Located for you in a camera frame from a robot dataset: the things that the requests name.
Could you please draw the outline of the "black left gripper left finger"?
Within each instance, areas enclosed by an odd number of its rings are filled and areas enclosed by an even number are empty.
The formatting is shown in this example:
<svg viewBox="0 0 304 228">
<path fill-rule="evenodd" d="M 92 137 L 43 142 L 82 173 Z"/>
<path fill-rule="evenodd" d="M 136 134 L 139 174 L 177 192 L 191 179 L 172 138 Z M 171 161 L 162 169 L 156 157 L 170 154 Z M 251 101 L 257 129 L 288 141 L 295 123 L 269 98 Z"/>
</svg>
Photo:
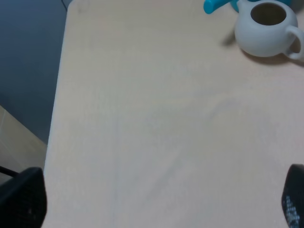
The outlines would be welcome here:
<svg viewBox="0 0 304 228">
<path fill-rule="evenodd" d="M 40 228 L 47 214 L 47 193 L 43 170 L 30 167 L 16 172 L 1 167 L 10 179 L 0 185 L 0 226 Z"/>
</svg>

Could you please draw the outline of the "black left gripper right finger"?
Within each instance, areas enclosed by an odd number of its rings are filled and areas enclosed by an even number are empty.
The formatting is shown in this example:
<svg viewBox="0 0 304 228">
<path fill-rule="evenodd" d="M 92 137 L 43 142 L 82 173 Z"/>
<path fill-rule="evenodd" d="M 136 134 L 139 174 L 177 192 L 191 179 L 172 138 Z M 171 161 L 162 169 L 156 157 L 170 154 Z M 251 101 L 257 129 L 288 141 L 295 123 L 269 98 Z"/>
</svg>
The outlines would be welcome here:
<svg viewBox="0 0 304 228">
<path fill-rule="evenodd" d="M 292 164 L 287 172 L 282 210 L 289 228 L 304 228 L 304 165 Z"/>
</svg>

